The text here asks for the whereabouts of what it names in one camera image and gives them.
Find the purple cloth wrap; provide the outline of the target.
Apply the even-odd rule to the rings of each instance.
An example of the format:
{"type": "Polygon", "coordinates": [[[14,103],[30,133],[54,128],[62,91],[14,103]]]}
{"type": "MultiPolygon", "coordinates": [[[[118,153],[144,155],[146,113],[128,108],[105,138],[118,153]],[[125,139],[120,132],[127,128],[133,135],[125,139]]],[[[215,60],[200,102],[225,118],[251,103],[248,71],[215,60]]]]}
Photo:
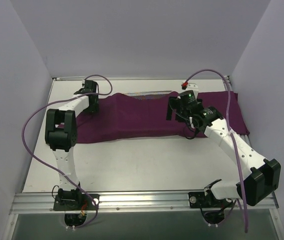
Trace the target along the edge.
{"type": "Polygon", "coordinates": [[[77,143],[92,144],[119,139],[192,136],[182,122],[167,120],[169,97],[147,95],[138,98],[116,93],[99,100],[97,113],[82,112],[76,118],[77,143]]]}

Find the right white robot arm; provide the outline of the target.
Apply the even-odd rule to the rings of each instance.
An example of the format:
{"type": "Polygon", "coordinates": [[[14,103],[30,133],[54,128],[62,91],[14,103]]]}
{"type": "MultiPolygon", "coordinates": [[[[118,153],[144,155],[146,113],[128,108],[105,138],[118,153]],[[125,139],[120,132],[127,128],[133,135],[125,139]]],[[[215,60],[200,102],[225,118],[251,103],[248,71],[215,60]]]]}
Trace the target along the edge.
{"type": "Polygon", "coordinates": [[[219,179],[208,186],[203,195],[207,205],[213,207],[223,199],[241,198],[255,206],[278,188],[281,164],[251,148],[215,107],[204,107],[194,91],[169,97],[166,119],[171,120],[172,115],[196,135],[203,133],[216,143],[238,168],[238,182],[219,179]]]}

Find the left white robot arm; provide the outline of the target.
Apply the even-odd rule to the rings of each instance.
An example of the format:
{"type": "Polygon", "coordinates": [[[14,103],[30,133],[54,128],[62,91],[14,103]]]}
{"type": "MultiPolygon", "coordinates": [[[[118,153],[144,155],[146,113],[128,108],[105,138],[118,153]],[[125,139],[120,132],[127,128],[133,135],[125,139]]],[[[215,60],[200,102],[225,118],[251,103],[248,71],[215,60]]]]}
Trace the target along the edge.
{"type": "Polygon", "coordinates": [[[62,172],[59,174],[58,201],[65,202],[72,210],[80,208],[83,203],[73,155],[77,143],[76,117],[82,112],[94,114],[99,111],[98,93],[97,82],[84,80],[72,100],[46,112],[44,139],[54,154],[57,169],[62,172]]]}

